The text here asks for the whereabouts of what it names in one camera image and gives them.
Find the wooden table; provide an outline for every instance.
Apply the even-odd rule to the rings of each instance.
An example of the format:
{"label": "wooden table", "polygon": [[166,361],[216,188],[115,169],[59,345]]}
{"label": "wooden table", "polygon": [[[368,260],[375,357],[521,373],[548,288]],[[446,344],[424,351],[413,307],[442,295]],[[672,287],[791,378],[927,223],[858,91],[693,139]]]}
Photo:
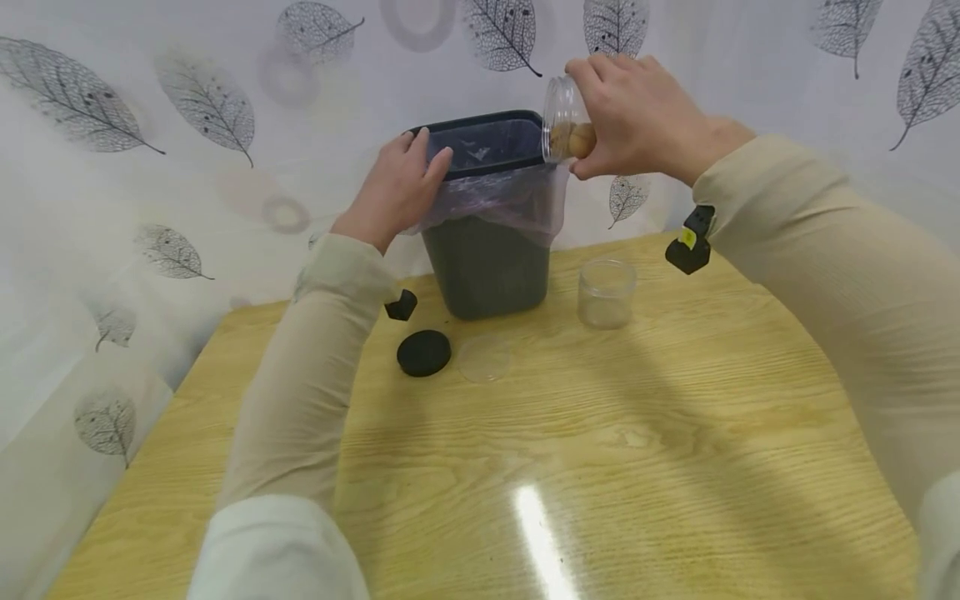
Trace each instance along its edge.
{"label": "wooden table", "polygon": [[[913,534],[837,379],[800,325],[715,257],[694,276],[665,236],[558,252],[540,308],[481,323],[406,282],[381,319],[344,440],[336,518],[375,598],[904,598]],[[576,317],[577,269],[636,265],[636,319]],[[182,598],[239,399],[284,305],[227,316],[51,598]],[[426,379],[408,333],[497,333],[508,376]]]}

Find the black trash can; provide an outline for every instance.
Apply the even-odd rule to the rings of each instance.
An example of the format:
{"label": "black trash can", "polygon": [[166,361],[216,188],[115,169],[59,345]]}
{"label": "black trash can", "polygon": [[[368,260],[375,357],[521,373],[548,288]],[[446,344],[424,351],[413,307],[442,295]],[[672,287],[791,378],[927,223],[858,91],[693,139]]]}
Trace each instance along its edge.
{"label": "black trash can", "polygon": [[411,232],[422,231],[444,303],[458,319],[528,310],[546,297],[569,172],[543,162],[541,123],[535,112],[515,110],[427,126],[428,158],[449,146],[453,162]]}

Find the hand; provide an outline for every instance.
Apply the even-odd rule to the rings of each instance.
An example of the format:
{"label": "hand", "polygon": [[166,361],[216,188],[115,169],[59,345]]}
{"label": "hand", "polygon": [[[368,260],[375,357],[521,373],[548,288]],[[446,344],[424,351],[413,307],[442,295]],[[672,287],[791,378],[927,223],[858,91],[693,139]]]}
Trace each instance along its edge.
{"label": "hand", "polygon": [[415,225],[437,198],[453,158],[453,150],[444,148],[427,166],[429,136],[424,127],[416,137],[407,132],[380,149],[356,199],[330,233],[367,242],[385,254],[398,233]]}
{"label": "hand", "polygon": [[599,175],[664,173],[692,186],[717,160],[756,135],[704,115],[653,57],[597,54],[566,65],[587,106],[597,144],[570,171]]}

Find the curtain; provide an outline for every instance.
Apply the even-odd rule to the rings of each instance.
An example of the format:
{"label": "curtain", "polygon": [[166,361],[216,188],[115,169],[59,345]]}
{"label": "curtain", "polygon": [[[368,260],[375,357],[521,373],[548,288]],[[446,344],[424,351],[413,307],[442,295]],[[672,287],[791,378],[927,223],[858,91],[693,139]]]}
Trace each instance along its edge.
{"label": "curtain", "polygon": [[[654,54],[954,248],[960,0],[0,0],[0,597],[37,598],[232,309],[289,298],[379,146]],[[568,248],[680,223],[572,180]],[[418,236],[388,253],[430,270]]]}

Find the plastic bag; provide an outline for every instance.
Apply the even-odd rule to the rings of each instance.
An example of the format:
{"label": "plastic bag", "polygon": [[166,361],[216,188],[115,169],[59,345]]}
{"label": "plastic bag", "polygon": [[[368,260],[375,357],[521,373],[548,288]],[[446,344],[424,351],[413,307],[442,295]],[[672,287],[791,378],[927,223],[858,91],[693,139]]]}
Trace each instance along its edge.
{"label": "plastic bag", "polygon": [[549,248],[564,226],[568,170],[544,164],[541,120],[513,111],[430,126],[428,157],[445,146],[453,162],[437,201],[413,234],[476,216],[514,228]]}

